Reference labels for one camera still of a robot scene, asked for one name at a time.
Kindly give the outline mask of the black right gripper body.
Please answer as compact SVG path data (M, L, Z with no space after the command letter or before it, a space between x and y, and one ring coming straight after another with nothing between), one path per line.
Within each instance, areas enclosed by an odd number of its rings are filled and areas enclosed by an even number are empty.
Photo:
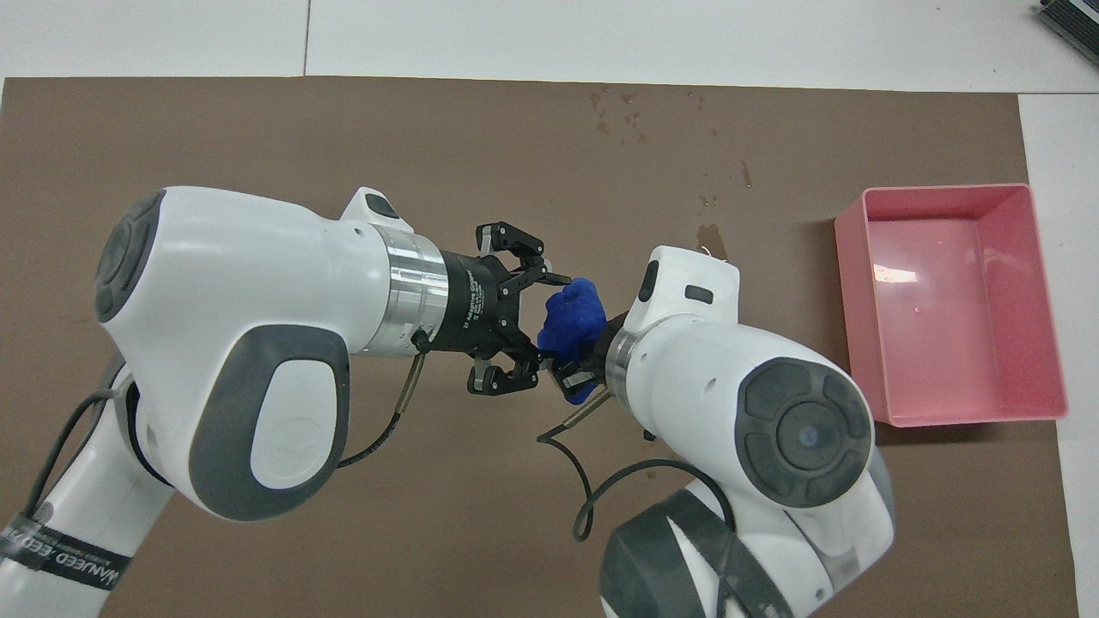
M596 380L613 387L628 375L632 353L632 333L625 329L628 313L617 314L606 324L592 347L592 372Z

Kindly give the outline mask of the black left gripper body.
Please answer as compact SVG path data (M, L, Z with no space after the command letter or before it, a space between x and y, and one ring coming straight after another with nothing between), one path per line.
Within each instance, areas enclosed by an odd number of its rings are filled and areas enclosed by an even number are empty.
M439 351L492 357L519 344L518 299L500 297L500 286L512 278L502 261L442 252L447 276L447 301L434 334Z

